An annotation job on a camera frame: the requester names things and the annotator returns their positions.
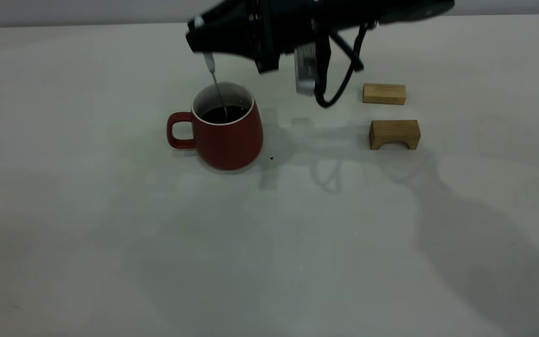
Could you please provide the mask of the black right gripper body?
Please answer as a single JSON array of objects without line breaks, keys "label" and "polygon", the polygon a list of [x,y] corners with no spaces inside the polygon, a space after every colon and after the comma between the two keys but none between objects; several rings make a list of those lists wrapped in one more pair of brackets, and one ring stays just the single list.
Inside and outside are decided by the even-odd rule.
[{"label": "black right gripper body", "polygon": [[328,41],[325,0],[253,0],[253,60],[263,74],[277,70],[282,54]]}]

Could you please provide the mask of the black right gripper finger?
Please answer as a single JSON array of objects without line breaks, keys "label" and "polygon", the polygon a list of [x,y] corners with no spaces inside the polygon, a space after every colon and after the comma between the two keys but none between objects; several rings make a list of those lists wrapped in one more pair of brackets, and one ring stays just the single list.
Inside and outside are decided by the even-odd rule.
[{"label": "black right gripper finger", "polygon": [[250,0],[223,0],[204,13],[205,22],[248,17]]},{"label": "black right gripper finger", "polygon": [[254,14],[221,16],[210,22],[197,16],[188,22],[186,40],[195,53],[237,55],[254,60],[254,26]]}]

